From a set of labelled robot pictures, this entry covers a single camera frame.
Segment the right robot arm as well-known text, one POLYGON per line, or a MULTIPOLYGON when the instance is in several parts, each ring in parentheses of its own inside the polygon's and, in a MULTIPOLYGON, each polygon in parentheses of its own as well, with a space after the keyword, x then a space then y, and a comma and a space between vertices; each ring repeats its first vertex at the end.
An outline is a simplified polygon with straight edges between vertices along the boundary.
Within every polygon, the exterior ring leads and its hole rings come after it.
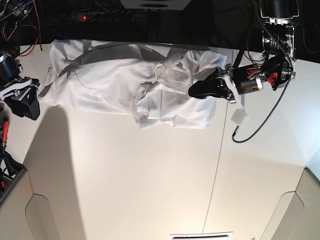
POLYGON ((19 58, 32 53, 41 44, 41 22, 35 0, 2 0, 0 2, 0 100, 11 112, 33 121, 40 116, 37 78, 22 76, 19 58), (34 38, 30 46, 21 49, 21 27, 30 27, 34 38))

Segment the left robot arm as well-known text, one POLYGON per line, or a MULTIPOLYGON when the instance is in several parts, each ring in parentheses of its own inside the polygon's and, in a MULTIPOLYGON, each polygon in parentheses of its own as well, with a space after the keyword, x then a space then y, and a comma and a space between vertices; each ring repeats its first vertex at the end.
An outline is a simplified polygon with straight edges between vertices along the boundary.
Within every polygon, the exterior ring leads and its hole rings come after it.
POLYGON ((233 65, 218 68, 205 80, 194 83, 188 90, 190 97, 205 99, 215 97, 234 102, 235 94, 227 86, 227 76, 239 95, 262 90, 267 82, 275 91, 295 75, 295 27, 293 18, 299 16, 296 0, 255 0, 254 12, 262 31, 263 52, 261 60, 249 58, 251 64, 240 67, 240 61, 248 49, 242 48, 233 65))

